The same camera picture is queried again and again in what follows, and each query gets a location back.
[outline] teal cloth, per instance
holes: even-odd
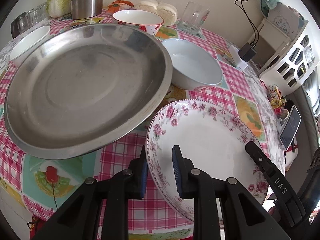
[[[260,9],[262,14],[267,18],[269,10],[274,9],[279,2],[279,0],[260,0]]]

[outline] glass mug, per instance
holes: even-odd
[[[178,23],[178,29],[186,33],[197,35],[209,12],[210,11],[206,7],[200,4],[188,2],[183,12],[183,16]]]

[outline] metal screw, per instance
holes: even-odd
[[[92,177],[87,177],[84,182],[87,184],[87,185],[92,185],[94,182],[95,182],[95,179],[92,178]]]
[[[237,184],[238,181],[237,181],[236,178],[230,177],[230,178],[228,178],[228,182],[229,182],[230,184],[234,185],[234,184]]]
[[[129,175],[132,174],[132,170],[125,169],[125,170],[122,171],[122,173],[123,173],[123,175],[125,175],[125,176],[129,176]]]
[[[192,170],[191,170],[191,173],[192,173],[193,175],[199,175],[199,174],[200,174],[200,170],[198,170],[198,169],[192,169]]]

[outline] tablecloth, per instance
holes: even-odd
[[[51,27],[50,34],[53,36],[81,25],[110,22],[112,17],[104,10],[102,14],[90,19],[72,20],[70,15],[66,15],[59,19],[50,19],[43,25]],[[3,76],[0,82],[0,186],[33,214],[47,220],[56,207],[52,188],[45,181],[45,168],[54,166],[60,171],[60,184],[55,189],[57,205],[60,206],[86,177],[93,176],[97,180],[109,179],[125,169],[130,160],[138,157],[142,146],[145,145],[145,136],[152,115],[116,142],[81,157],[49,161],[25,154],[8,136],[3,109],[7,88],[17,70],[9,60],[9,55],[14,45],[26,33],[10,41],[0,52],[0,74]],[[156,38],[181,38],[191,41],[217,59],[223,71],[222,82],[212,89],[185,91],[171,85],[156,111],[171,101],[184,98],[201,99],[220,105],[240,116],[259,139],[265,154],[284,173],[284,152],[278,140],[276,119],[265,88],[250,65],[244,71],[236,67],[228,51],[231,43],[205,29],[201,29],[199,34],[194,36],[177,30],[176,25],[162,26]],[[128,212],[130,239],[182,239],[192,234],[192,223],[180,217],[165,202],[150,175],[145,198],[130,200]]]

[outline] floral plate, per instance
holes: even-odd
[[[244,149],[248,141],[260,147],[251,130],[222,107],[192,99],[172,102],[158,111],[148,129],[146,154],[152,179],[167,203],[193,221],[194,201],[179,198],[173,172],[172,147],[179,145],[182,156],[196,168],[217,179],[237,178],[262,204],[268,184]]]

